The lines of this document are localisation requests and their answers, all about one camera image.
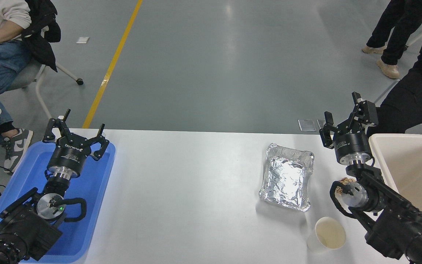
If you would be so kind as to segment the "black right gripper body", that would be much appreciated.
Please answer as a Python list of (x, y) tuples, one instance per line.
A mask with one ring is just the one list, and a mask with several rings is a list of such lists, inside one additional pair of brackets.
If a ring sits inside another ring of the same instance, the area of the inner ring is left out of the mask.
[(373, 158), (365, 132), (335, 134), (333, 137), (339, 164), (364, 164)]

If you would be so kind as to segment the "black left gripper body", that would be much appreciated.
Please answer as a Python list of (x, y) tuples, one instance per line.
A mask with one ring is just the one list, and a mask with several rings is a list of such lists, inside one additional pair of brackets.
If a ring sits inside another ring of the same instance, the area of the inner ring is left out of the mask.
[(54, 173), (56, 168), (64, 167), (74, 173), (81, 173), (87, 156), (91, 153), (87, 139), (78, 135), (59, 137), (48, 163), (48, 170)]

